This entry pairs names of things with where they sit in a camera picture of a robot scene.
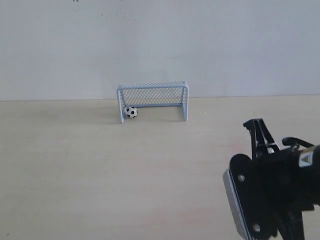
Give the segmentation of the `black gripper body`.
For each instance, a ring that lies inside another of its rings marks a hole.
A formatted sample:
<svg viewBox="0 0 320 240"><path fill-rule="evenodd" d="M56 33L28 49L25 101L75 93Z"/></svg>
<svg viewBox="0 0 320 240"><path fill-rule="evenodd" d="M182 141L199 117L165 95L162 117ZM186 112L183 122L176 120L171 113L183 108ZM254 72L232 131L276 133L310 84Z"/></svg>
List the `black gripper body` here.
<svg viewBox="0 0 320 240"><path fill-rule="evenodd" d="M320 203L320 147L288 147L255 160L236 154L223 183L242 239L303 240L302 213Z"/></svg>

